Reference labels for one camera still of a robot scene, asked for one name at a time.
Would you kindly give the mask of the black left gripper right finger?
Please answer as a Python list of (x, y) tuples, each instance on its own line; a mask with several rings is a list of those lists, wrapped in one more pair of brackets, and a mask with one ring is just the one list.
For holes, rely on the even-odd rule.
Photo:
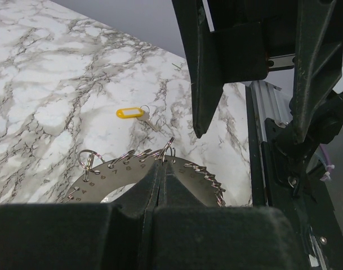
[(206, 207), (158, 165), (149, 269), (305, 269), (289, 220), (270, 207)]

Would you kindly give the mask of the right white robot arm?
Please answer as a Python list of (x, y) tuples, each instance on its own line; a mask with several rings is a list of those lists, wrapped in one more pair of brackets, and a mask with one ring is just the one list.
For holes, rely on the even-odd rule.
[(191, 78), (193, 128), (203, 136), (226, 83), (293, 69), (288, 156), (329, 143), (343, 125), (343, 1), (173, 1)]

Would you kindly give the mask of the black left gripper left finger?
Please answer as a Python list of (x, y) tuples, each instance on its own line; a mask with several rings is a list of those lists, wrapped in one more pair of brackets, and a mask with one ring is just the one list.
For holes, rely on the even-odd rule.
[(0, 206), (0, 269), (148, 269), (158, 178), (111, 203)]

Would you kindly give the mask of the yellow key tag with key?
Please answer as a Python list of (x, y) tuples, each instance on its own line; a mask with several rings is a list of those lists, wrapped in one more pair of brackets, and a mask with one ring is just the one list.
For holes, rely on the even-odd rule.
[(159, 129), (150, 120), (150, 109), (147, 105), (118, 109), (115, 114), (121, 119), (136, 118), (137, 120), (146, 123), (153, 131), (159, 131)]

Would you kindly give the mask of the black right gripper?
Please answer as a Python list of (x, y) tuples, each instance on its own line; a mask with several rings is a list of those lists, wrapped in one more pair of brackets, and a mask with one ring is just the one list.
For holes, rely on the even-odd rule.
[(191, 80), (196, 137), (208, 131), (224, 83), (265, 79), (295, 66), (293, 140), (303, 143), (316, 110), (341, 78), (343, 1), (172, 4)]

